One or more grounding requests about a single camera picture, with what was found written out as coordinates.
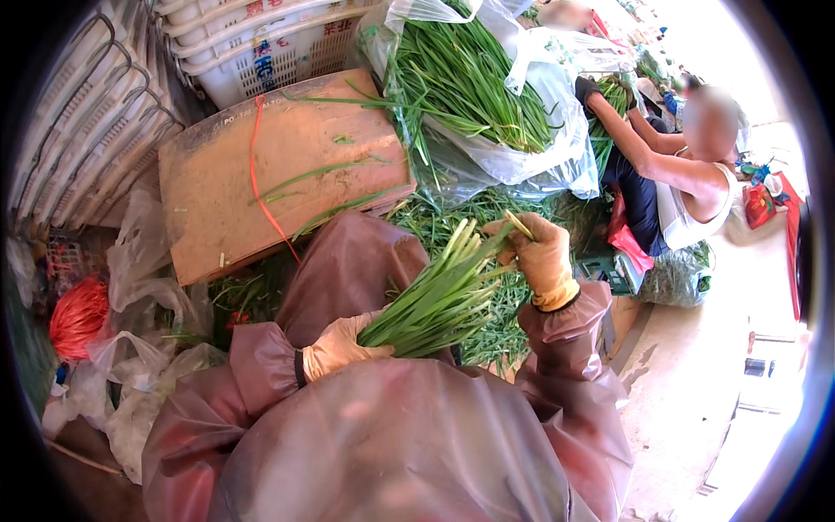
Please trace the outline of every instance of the dark pants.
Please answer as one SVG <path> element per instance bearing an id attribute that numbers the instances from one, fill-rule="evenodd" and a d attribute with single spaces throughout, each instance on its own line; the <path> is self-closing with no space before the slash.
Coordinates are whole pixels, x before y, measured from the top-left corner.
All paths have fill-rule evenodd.
<path id="1" fill-rule="evenodd" d="M 669 134 L 661 118 L 650 115 L 646 119 L 658 132 Z M 604 183 L 620 185 L 626 206 L 626 224 L 638 241 L 640 248 L 649 256 L 660 256 L 670 249 L 664 241 L 658 221 L 658 197 L 655 194 L 655 182 L 641 177 L 635 167 L 621 154 L 616 145 L 612 146 L 609 163 L 603 173 Z"/>

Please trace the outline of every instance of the hand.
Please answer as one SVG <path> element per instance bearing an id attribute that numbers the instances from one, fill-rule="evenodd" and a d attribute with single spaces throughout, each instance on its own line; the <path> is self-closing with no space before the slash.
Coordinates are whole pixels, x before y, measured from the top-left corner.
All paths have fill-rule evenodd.
<path id="1" fill-rule="evenodd" d="M 600 87 L 598 87 L 596 82 L 593 82 L 590 79 L 585 79 L 582 76 L 577 77 L 577 81 L 574 82 L 574 96 L 577 97 L 579 102 L 586 108 L 586 102 L 589 100 L 589 96 L 593 93 L 601 93 Z"/>
<path id="2" fill-rule="evenodd" d="M 328 325 L 316 342 L 301 350 L 307 381 L 310 383 L 326 373 L 335 372 L 349 362 L 393 355 L 394 347 L 391 345 L 368 348 L 357 344 L 359 332 L 381 313 L 382 310 L 379 310 L 347 319 L 336 319 Z"/>
<path id="3" fill-rule="evenodd" d="M 528 227 L 534 240 L 521 231 L 510 232 L 496 261 L 508 265 L 519 259 L 519 269 L 534 291 L 534 305 L 543 312 L 559 310 L 579 291 L 577 281 L 571 276 L 569 232 L 533 212 L 516 217 Z M 507 220 L 492 221 L 482 231 L 496 234 L 506 223 Z"/>

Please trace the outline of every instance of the red plastic bag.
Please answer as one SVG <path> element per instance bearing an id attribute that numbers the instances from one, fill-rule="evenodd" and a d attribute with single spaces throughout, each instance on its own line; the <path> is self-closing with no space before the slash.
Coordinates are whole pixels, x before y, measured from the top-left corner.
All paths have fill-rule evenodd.
<path id="1" fill-rule="evenodd" d="M 742 202 L 745 205 L 745 217 L 748 226 L 755 229 L 770 220 L 777 213 L 772 195 L 762 183 L 742 189 Z"/>
<path id="2" fill-rule="evenodd" d="M 609 244 L 626 252 L 632 266 L 638 274 L 643 274 L 655 266 L 655 261 L 640 248 L 629 226 L 626 225 L 626 204 L 624 196 L 618 192 L 612 206 L 612 219 L 609 221 Z"/>

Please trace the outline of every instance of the white plastic crate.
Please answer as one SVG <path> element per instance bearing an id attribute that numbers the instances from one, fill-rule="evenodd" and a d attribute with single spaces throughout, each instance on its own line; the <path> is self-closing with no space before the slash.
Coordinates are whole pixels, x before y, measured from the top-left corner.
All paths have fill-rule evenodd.
<path id="1" fill-rule="evenodd" d="M 147 5 L 113 1 L 121 8 L 100 6 L 43 91 L 41 119 L 28 131 L 33 159 L 17 171 L 20 189 L 9 201 L 17 207 L 18 224 L 29 216 L 60 226 L 81 211 L 108 215 L 91 202 L 107 203 L 127 178 L 135 183 L 139 163 L 146 155 L 155 160 L 162 135 L 184 128 L 170 107 L 158 39 L 149 38 L 153 26 Z M 105 13 L 114 19 L 103 23 Z M 102 187 L 109 192 L 100 195 Z"/>
<path id="2" fill-rule="evenodd" d="M 371 8 L 379 0 L 287 0 L 287 5 L 235 22 L 235 12 L 212 20 L 195 33 L 190 45 L 171 43 L 171 53 L 187 63 L 198 64 L 219 58 L 223 53 L 247 42 L 260 41 L 264 34 L 282 27 L 331 16 L 358 8 Z"/>
<path id="3" fill-rule="evenodd" d="M 78 177 L 82 164 L 91 155 L 104 153 L 110 142 L 139 115 L 142 101 L 154 84 L 145 70 L 147 22 L 144 7 L 133 4 L 121 21 L 126 29 L 121 48 L 117 48 L 122 53 L 121 63 L 105 61 L 99 65 L 99 68 L 111 68 L 110 75 L 90 91 L 83 103 L 85 110 L 73 113 L 72 124 L 68 122 L 29 177 L 18 207 L 19 220 L 30 214 L 37 223 L 48 220 L 66 195 L 68 182 Z"/>
<path id="4" fill-rule="evenodd" d="M 261 36 L 254 48 L 238 46 L 208 63 L 181 67 L 197 78 L 218 109 L 227 109 L 272 89 L 343 70 L 353 29 L 368 9 L 278 28 Z"/>
<path id="5" fill-rule="evenodd" d="M 37 166 L 23 172 L 26 185 L 18 205 L 18 221 L 32 213 L 42 215 L 44 208 L 53 204 L 50 196 L 61 190 L 61 182 L 78 167 L 73 161 L 86 159 L 99 141 L 112 139 L 124 127 L 125 116 L 132 116 L 129 111 L 141 94 L 139 89 L 149 82 L 148 74 L 142 69 L 144 60 L 134 51 L 139 41 L 137 27 L 141 28 L 143 21 L 147 21 L 147 13 L 141 5 L 133 4 L 121 20 L 112 23 L 114 28 L 117 25 L 124 28 L 125 37 L 119 46 L 109 42 L 105 58 L 110 59 L 102 60 L 90 76 L 94 79 L 106 74 L 104 80 L 92 84 L 63 123 L 58 119 L 58 125 L 38 155 Z"/>
<path id="6" fill-rule="evenodd" d="M 322 0 L 331 3 L 335 0 Z M 167 23 L 162 30 L 179 45 L 188 46 L 202 42 L 222 29 L 248 18 L 258 17 L 277 9 L 287 9 L 293 4 L 310 3 L 310 0 L 192 0 L 184 7 L 165 15 Z M 157 8 L 165 10 L 165 5 Z"/>
<path id="7" fill-rule="evenodd" d="M 153 50 L 156 53 L 149 50 L 149 70 L 156 71 L 159 83 L 165 85 L 168 78 L 161 57 L 157 56 L 159 49 Z M 146 97 L 140 116 L 122 130 L 118 141 L 110 144 L 106 153 L 89 165 L 88 175 L 78 177 L 70 194 L 64 196 L 64 200 L 58 204 L 53 214 L 53 226 L 70 223 L 73 228 L 77 228 L 83 223 L 82 215 L 91 219 L 95 206 L 102 204 L 136 165 L 141 169 L 146 155 L 153 151 L 153 159 L 156 158 L 156 148 L 162 144 L 164 136 L 171 136 L 184 128 L 177 123 L 179 117 L 176 111 L 164 110 L 169 101 L 168 94 L 161 97 L 163 107 L 156 101 L 151 96 Z"/>
<path id="8" fill-rule="evenodd" d="M 16 162 L 9 210 L 20 201 L 28 173 L 37 167 L 73 115 L 79 109 L 86 109 L 85 101 L 90 103 L 101 94 L 104 79 L 112 72 L 119 56 L 119 50 L 112 46 L 112 38 L 124 40 L 126 32 L 121 24 L 111 23 L 110 27 L 114 29 L 111 33 L 102 18 L 121 19 L 125 15 L 125 5 L 116 13 L 108 7 L 103 5 L 102 12 L 81 27 L 41 94 Z"/>

